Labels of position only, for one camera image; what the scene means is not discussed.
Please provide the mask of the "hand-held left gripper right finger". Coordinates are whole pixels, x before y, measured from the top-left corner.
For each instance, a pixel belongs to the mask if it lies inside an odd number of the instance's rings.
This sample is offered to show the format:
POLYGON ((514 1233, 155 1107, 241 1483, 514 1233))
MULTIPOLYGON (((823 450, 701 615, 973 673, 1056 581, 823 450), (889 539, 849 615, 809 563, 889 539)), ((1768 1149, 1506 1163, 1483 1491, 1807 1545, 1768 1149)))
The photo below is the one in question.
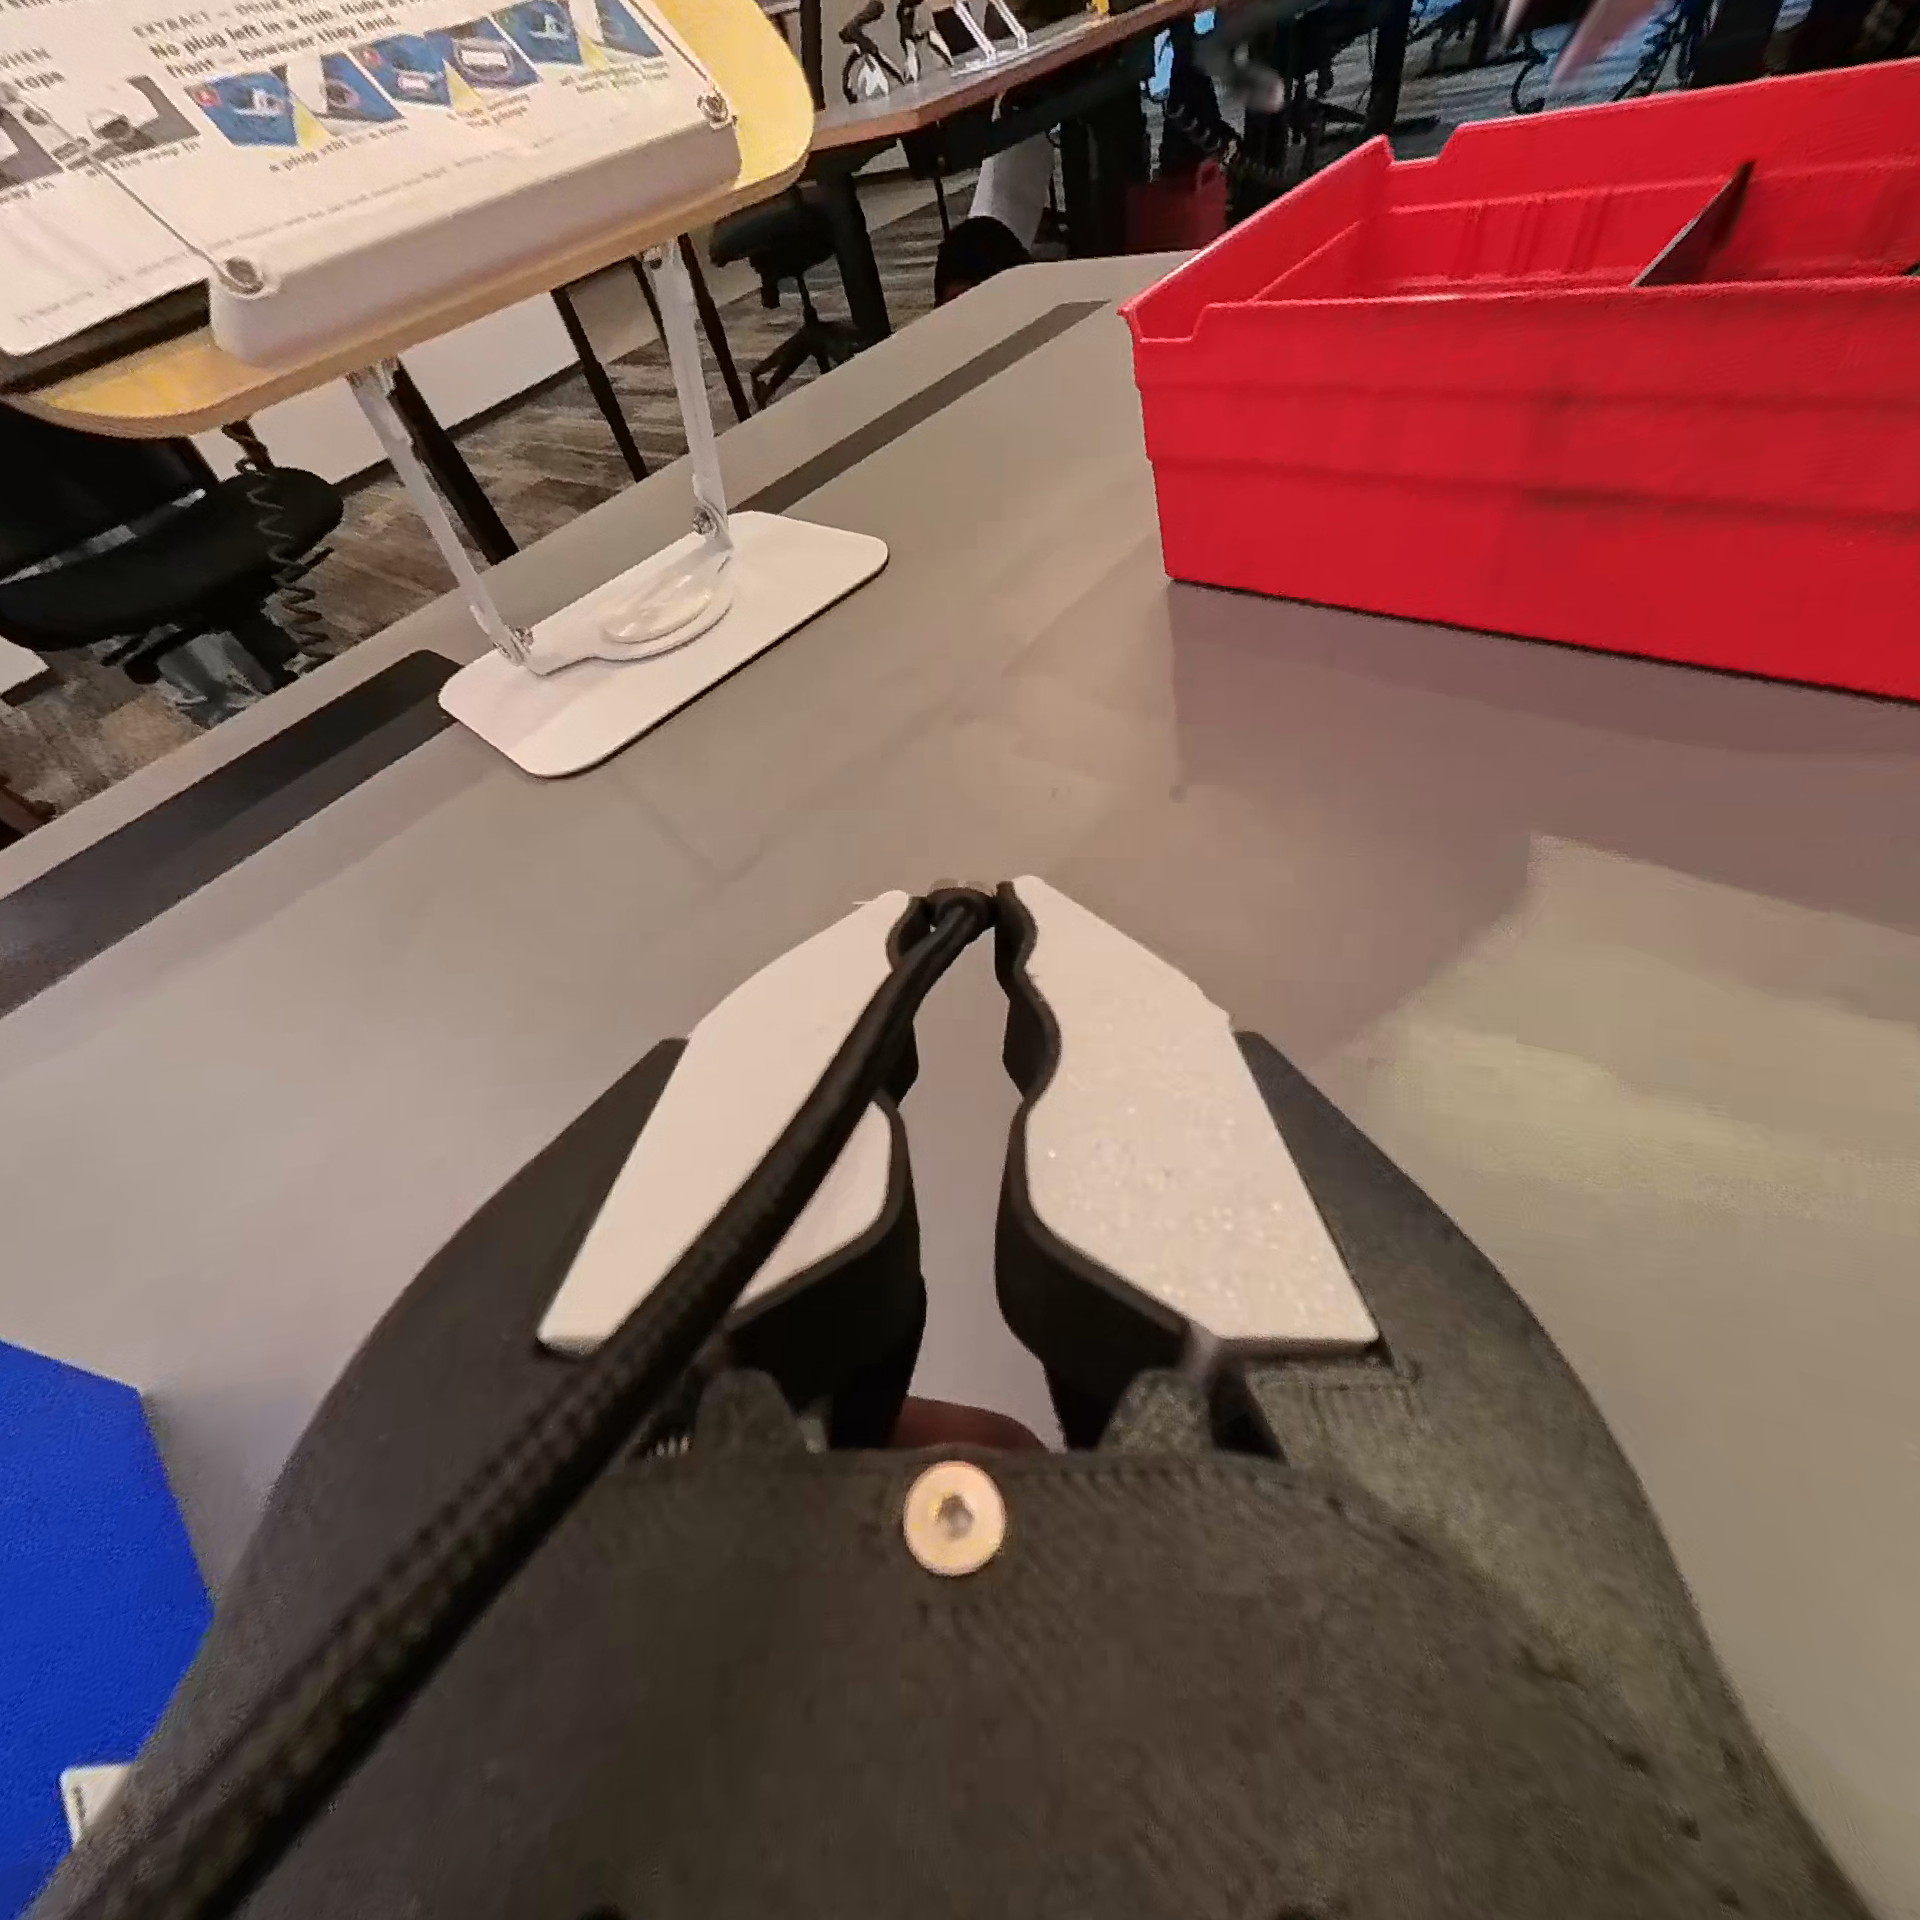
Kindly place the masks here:
POLYGON ((1044 874, 995 892, 999 1067, 995 1309, 1044 1363, 1057 1439, 1102 1439, 1141 1376, 1378 1363, 1239 1023, 1044 874))

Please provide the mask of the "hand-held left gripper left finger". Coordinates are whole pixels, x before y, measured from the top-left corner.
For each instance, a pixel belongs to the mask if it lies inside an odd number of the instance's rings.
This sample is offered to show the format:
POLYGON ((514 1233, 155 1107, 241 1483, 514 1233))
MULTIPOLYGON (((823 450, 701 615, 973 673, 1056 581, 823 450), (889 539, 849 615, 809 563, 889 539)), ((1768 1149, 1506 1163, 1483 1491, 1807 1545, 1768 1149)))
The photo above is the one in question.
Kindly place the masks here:
MULTIPOLYGON (((596 1354, 616 1320, 660 1297, 660 1279, 792 1131, 911 933, 915 897, 879 892, 737 978, 688 1031, 539 1314, 547 1354, 596 1354)), ((915 1376, 915 1191, 904 1098, 858 1114, 849 1149, 724 1314, 713 1354, 732 1376, 766 1376, 823 1439, 889 1439, 915 1376)))

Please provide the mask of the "red plastic bin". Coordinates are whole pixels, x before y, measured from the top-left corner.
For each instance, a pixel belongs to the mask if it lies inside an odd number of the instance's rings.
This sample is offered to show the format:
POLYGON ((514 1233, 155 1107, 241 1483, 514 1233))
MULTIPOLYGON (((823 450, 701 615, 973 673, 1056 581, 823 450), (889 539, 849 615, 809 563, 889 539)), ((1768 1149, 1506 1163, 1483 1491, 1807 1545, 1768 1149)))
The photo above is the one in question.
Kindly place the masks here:
POLYGON ((1172 581, 1920 695, 1915 56, 1366 147, 1121 323, 1172 581))

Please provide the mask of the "blue plastic bin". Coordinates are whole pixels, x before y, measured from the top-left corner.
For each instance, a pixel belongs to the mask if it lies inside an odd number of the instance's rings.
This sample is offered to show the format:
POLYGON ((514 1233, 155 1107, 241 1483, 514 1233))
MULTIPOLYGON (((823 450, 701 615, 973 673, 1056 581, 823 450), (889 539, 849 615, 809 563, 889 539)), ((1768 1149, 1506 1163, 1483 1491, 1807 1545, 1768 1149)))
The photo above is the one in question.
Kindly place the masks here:
POLYGON ((0 1345, 0 1911, 108 1814, 208 1623, 123 1378, 0 1345))

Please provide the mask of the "black office chair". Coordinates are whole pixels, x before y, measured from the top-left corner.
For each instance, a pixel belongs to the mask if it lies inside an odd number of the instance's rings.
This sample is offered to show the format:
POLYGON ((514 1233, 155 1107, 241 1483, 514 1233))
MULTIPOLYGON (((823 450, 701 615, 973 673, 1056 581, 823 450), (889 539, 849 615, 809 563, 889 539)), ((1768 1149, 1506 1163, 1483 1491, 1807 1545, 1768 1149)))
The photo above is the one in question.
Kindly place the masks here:
POLYGON ((749 358, 759 413, 792 384, 792 368, 844 368, 867 348, 849 323, 823 323, 809 296, 809 268, 836 265, 836 227, 823 227, 817 181, 792 181, 775 200, 713 219, 710 265, 713 268, 749 265, 766 308, 782 305, 782 283, 797 296, 797 328, 749 358))
POLYGON ((98 655, 159 683, 191 636, 239 636, 250 694, 286 694, 310 649, 310 563, 341 495, 291 461, 239 461, 191 441, 90 441, 0 413, 0 636, 98 655))

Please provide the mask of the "red bag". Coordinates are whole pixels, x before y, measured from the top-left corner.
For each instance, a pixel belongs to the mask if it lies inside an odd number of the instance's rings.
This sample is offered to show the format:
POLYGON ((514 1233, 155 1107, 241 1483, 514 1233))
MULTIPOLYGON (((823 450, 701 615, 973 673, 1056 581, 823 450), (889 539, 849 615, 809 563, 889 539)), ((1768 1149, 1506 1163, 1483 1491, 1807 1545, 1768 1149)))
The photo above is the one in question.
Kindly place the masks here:
POLYGON ((1217 158, 1131 181, 1131 253, 1208 253, 1217 227, 1233 227, 1217 158))

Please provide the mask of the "long wooden workbench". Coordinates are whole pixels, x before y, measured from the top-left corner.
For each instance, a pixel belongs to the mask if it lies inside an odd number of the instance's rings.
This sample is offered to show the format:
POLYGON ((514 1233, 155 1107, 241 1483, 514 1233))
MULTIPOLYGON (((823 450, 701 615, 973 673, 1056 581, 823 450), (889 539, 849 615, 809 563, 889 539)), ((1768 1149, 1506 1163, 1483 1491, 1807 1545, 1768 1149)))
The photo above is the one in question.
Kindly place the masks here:
POLYGON ((867 248, 867 211, 858 211, 849 173, 884 147, 904 147, 911 173, 927 173, 927 181, 989 171, 995 154, 1056 137, 1056 123, 1088 123, 1088 154, 1102 154, 1112 123, 1141 123, 1141 110, 1121 110, 1121 98, 1141 94, 1157 39, 1186 15, 1208 15, 1208 0, 1133 0, 1121 15, 1078 11, 1044 31, 1030 31, 1030 51, 999 39, 995 56, 963 56, 884 98, 836 98, 817 115, 797 173, 823 196, 823 232, 844 265, 858 348, 884 348, 889 308, 884 308, 884 274, 879 274, 879 248, 867 248))

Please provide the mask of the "black bin divider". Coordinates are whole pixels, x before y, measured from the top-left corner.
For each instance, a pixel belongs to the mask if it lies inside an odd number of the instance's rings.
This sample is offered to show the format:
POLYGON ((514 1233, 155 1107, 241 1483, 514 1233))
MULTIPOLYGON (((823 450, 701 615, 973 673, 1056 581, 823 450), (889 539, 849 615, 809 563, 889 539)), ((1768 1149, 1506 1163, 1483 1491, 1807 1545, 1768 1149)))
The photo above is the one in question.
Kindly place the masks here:
POLYGON ((1636 283, 1702 283, 1730 253, 1754 196, 1754 158, 1689 211, 1689 227, 1663 232, 1663 253, 1636 283))

